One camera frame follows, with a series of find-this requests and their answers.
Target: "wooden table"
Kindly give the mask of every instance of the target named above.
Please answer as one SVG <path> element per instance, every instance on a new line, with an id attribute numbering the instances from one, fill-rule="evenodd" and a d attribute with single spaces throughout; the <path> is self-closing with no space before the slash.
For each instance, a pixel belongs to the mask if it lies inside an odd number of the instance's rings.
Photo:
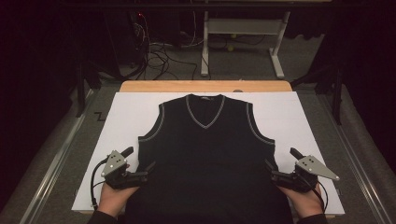
<path id="1" fill-rule="evenodd" d="M 291 91 L 289 82 L 283 80 L 270 81 L 125 81 L 120 92 L 266 92 Z"/>

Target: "dark background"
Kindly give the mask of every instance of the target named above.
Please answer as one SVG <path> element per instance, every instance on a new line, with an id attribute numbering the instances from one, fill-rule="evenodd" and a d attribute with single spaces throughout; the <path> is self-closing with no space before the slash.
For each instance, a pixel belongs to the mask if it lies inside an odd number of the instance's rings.
<path id="1" fill-rule="evenodd" d="M 377 147 L 396 171 L 394 9 L 355 11 L 359 13 L 347 16 L 291 13 L 286 36 L 302 34 L 309 39 L 327 34 L 311 71 L 333 60 L 334 55 L 343 59 L 344 83 Z M 139 54 L 134 51 L 136 39 L 126 14 L 68 14 L 49 0 L 6 1 L 0 10 L 2 209 L 32 158 L 69 109 L 69 94 L 77 84 L 76 67 L 87 61 L 100 65 L 101 69 L 87 69 L 84 74 L 98 88 L 98 70 L 117 76 L 118 63 L 136 60 Z M 193 32 L 191 20 L 185 20 L 190 13 L 146 15 L 154 24 L 153 35 L 174 45 L 179 44 L 180 30 L 190 35 Z M 218 15 L 226 17 L 227 13 Z M 202 17 L 197 13 L 198 31 L 202 31 Z M 122 52 L 120 43 L 130 50 Z"/>

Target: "gray carpet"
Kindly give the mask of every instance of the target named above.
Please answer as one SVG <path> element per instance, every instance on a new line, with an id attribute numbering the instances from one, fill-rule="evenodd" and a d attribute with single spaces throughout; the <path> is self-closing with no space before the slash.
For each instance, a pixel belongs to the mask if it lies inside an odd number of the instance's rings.
<path id="1" fill-rule="evenodd" d="M 242 40 L 254 43 L 257 37 L 245 37 Z M 294 80 L 304 75 L 315 57 L 318 44 L 321 39 L 305 41 L 301 38 L 286 39 L 279 52 L 286 80 Z M 241 43 L 233 43 L 234 51 L 226 49 L 212 49 L 209 55 L 210 72 L 212 79 L 276 79 L 273 67 L 267 54 L 267 47 L 274 41 L 272 37 L 266 37 L 260 45 L 250 46 Z M 221 46 L 221 41 L 211 42 L 212 47 Z M 175 60 L 189 63 L 198 63 L 194 74 L 195 79 L 208 79 L 200 77 L 200 48 L 175 49 L 167 48 L 167 53 Z M 122 72 L 127 73 L 129 68 L 123 66 Z M 178 79 L 191 79 L 193 66 L 190 64 L 171 62 L 169 72 Z M 158 75 L 158 70 L 148 69 L 145 76 L 139 79 L 151 79 Z M 175 79 L 174 75 L 164 74 L 159 79 Z M 98 120 L 98 114 L 106 117 L 111 106 L 114 94 L 120 88 L 120 83 L 104 82 L 101 90 L 97 91 L 91 99 L 91 104 L 85 111 L 85 119 L 82 122 L 73 142 L 70 146 L 70 154 L 62 171 L 51 189 L 48 199 L 42 210 L 39 211 L 36 223 L 85 223 L 89 216 L 72 212 L 71 207 L 75 199 L 82 177 L 95 148 L 104 122 Z M 328 102 L 327 97 L 317 96 L 313 91 L 313 85 L 302 85 L 296 88 L 300 97 L 304 112 L 308 118 L 318 146 L 322 152 L 326 164 L 342 180 L 335 183 L 340 191 L 341 202 L 346 214 L 330 220 L 330 223 L 380 223 L 377 220 L 374 208 L 368 203 L 361 181 L 354 167 L 350 165 L 350 159 L 345 150 L 345 142 L 340 138 L 339 131 L 334 127 L 329 117 L 329 109 L 323 102 Z M 388 168 L 381 155 L 378 153 L 370 135 L 365 131 L 364 125 L 356 113 L 353 102 L 348 98 L 344 90 L 342 103 L 342 128 L 349 144 L 356 150 L 361 160 L 364 171 L 367 172 L 373 187 L 379 192 L 387 211 L 392 211 L 395 206 L 395 176 Z M 77 121 L 75 115 L 77 106 L 74 105 L 69 114 L 64 117 L 58 127 L 53 131 L 46 144 L 32 161 L 28 172 L 25 174 L 18 188 L 15 190 L 6 208 L 0 215 L 0 223 L 19 223 L 30 201 L 40 185 L 54 156 L 64 143 L 73 124 Z"/>

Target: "gray trim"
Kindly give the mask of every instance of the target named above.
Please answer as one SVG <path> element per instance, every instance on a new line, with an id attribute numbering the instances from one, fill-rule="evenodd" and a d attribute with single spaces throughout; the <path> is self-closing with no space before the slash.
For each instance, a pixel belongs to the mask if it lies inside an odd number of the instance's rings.
<path id="1" fill-rule="evenodd" d="M 249 111 L 249 110 L 248 110 L 248 106 L 249 106 L 249 103 L 247 103 L 247 121 L 248 121 L 248 126 L 250 127 L 250 130 L 253 132 L 254 136 L 256 136 L 260 141 L 262 141 L 262 142 L 264 142 L 264 143 L 266 143 L 266 144 L 268 144 L 268 145 L 272 145 L 272 146 L 273 146 L 275 143 L 269 142 L 269 141 L 267 141 L 267 140 L 261 138 L 261 137 L 254 131 L 253 125 L 251 124 L 251 121 L 250 121 L 250 115 L 249 115 L 249 113 L 248 113 L 248 111 Z"/>
<path id="2" fill-rule="evenodd" d="M 153 137 L 155 137 L 155 135 L 157 135 L 157 133 L 160 131 L 161 127 L 163 126 L 163 120 L 164 120 L 164 117 L 165 117 L 165 106 L 163 104 L 161 104 L 161 108 L 163 109 L 163 111 L 162 111 L 160 126 L 158 126 L 157 131 L 155 131 L 155 133 L 152 136 L 148 137 L 148 138 L 139 139 L 139 142 L 147 142 L 148 140 L 150 140 Z"/>
<path id="3" fill-rule="evenodd" d="M 343 127 L 341 125 L 338 125 L 333 119 L 331 113 L 332 109 L 329 102 L 326 99 L 326 96 L 319 95 L 318 99 L 322 104 L 322 106 L 325 108 L 327 115 L 330 117 L 330 120 L 332 121 L 332 125 L 336 130 L 344 146 L 346 158 L 348 159 L 350 168 L 353 174 L 356 176 L 356 179 L 361 187 L 361 191 L 363 192 L 364 197 L 367 200 L 367 203 L 370 205 L 376 220 L 378 221 L 378 223 L 384 223 L 384 224 L 393 223 L 388 215 L 387 210 L 385 209 L 385 206 L 382 204 L 381 200 L 379 199 L 375 186 L 373 185 L 370 177 L 364 171 L 361 161 L 359 160 L 358 156 L 355 153 L 356 149 L 347 140 Z"/>
<path id="4" fill-rule="evenodd" d="M 37 219 L 48 199 L 50 193 L 52 191 L 53 186 L 58 179 L 59 174 L 61 173 L 64 163 L 66 162 L 67 156 L 69 155 L 70 146 L 73 143 L 73 140 L 85 119 L 86 111 L 90 107 L 94 96 L 97 95 L 97 92 L 89 90 L 86 96 L 87 105 L 85 106 L 84 111 L 82 112 L 81 116 L 77 118 L 75 121 L 71 132 L 67 135 L 66 140 L 64 141 L 63 145 L 55 155 L 49 169 L 44 176 L 43 180 L 41 181 L 40 186 L 38 187 L 37 191 L 35 192 L 35 196 L 33 197 L 32 201 L 30 202 L 29 206 L 27 207 L 22 219 L 21 224 L 24 223 L 36 223 Z"/>
<path id="5" fill-rule="evenodd" d="M 186 96 L 186 105 L 187 105 L 187 109 L 189 110 L 189 113 L 191 115 L 191 118 L 195 121 L 195 123 L 197 123 L 199 126 L 201 126 L 202 128 L 208 129 L 210 126 L 212 126 L 212 124 L 215 123 L 215 121 L 218 119 L 220 112 L 224 106 L 224 101 L 225 101 L 225 96 L 222 96 L 222 100 L 221 100 L 221 105 L 220 105 L 220 109 L 218 111 L 218 114 L 213 118 L 212 122 L 210 122 L 207 125 L 202 124 L 200 121 L 198 121 L 195 116 L 192 114 L 192 111 L 190 109 L 190 103 L 189 103 L 189 95 Z"/>

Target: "sweater vest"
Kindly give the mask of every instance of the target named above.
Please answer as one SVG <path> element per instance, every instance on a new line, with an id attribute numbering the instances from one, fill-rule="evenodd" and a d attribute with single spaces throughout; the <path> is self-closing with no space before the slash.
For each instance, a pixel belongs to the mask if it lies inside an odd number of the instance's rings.
<path id="1" fill-rule="evenodd" d="M 189 94 L 159 106 L 138 137 L 139 166 L 156 161 L 148 184 L 126 205 L 127 223 L 293 223 L 286 196 L 264 160 L 276 164 L 253 104 Z"/>

